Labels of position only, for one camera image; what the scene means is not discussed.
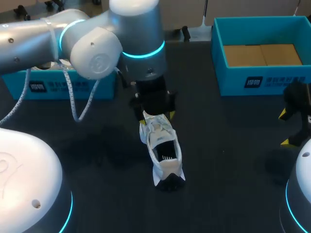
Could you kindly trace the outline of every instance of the glowing blue light ring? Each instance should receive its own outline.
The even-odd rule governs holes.
[[[291,210],[291,208],[290,208],[290,205],[289,205],[288,199],[287,199],[287,186],[288,186],[288,182],[287,182],[287,184],[286,184],[286,191],[285,191],[285,197],[286,197],[287,207],[288,207],[288,209],[289,209],[289,211],[290,211],[290,213],[291,213],[293,219],[294,219],[295,222],[297,223],[297,225],[303,230],[304,233],[308,233],[308,232],[300,225],[300,223],[297,221],[297,219],[295,218],[295,216],[294,216],[293,213],[292,213],[292,210]]]
[[[64,229],[66,228],[67,224],[68,224],[68,221],[70,219],[71,212],[72,212],[72,206],[73,206],[73,197],[72,197],[72,193],[71,193],[71,207],[70,207],[69,215],[67,217],[67,220],[66,220],[65,224],[63,225],[63,228],[60,230],[59,233],[62,233],[64,231]]]
[[[60,47],[60,50],[62,50],[62,39],[63,39],[63,36],[65,34],[65,32],[70,28],[72,27],[73,25],[77,24],[77,23],[80,23],[80,22],[83,22],[85,21],[85,19],[79,19],[79,20],[76,20],[76,21],[73,21],[72,23],[68,24],[62,31],[62,33],[60,34],[60,37],[59,37],[59,47]]]
[[[162,45],[155,51],[151,52],[151,53],[148,53],[148,54],[144,54],[144,55],[130,55],[126,52],[123,52],[123,54],[125,56],[128,56],[128,57],[131,57],[131,58],[138,58],[138,59],[141,59],[141,58],[146,58],[146,57],[151,57],[155,54],[157,54],[158,52],[160,52],[163,48],[164,48],[164,45],[165,45],[165,41],[163,41]]]

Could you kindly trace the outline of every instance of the blue box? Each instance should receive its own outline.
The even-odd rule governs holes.
[[[68,70],[76,100],[87,100],[95,81],[82,78],[75,70]],[[13,99],[18,100],[25,83],[26,71],[3,75],[2,78]],[[111,100],[114,97],[116,73],[102,79],[94,99]],[[69,93],[61,70],[32,70],[25,96],[26,100],[68,100]]]
[[[228,66],[225,45],[264,44],[294,44],[303,66]],[[311,24],[306,17],[215,18],[211,52],[222,96],[280,95],[293,80],[311,83]]]

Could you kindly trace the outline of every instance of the screw hole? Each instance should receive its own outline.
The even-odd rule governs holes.
[[[40,207],[41,207],[41,204],[40,204],[40,202],[39,202],[38,200],[33,200],[33,201],[31,202],[31,204],[32,204],[33,207],[36,208],[36,209],[40,209]]]

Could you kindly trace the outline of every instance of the black table surface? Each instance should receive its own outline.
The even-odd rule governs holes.
[[[177,192],[154,188],[128,106],[133,91],[120,82],[115,99],[94,101],[82,123],[72,119],[68,100],[25,101],[3,127],[54,149],[72,188],[79,233],[280,232],[278,207],[299,148],[279,144],[298,130],[299,118],[278,120],[282,96],[220,97],[210,43],[168,43],[166,51],[187,181]],[[0,117],[14,104],[1,81]]]

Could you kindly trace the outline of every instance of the shoe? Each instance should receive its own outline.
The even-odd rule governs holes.
[[[140,124],[139,135],[154,164],[154,184],[161,190],[174,191],[186,180],[176,131],[164,114],[152,116],[145,111],[143,114],[146,125]]]

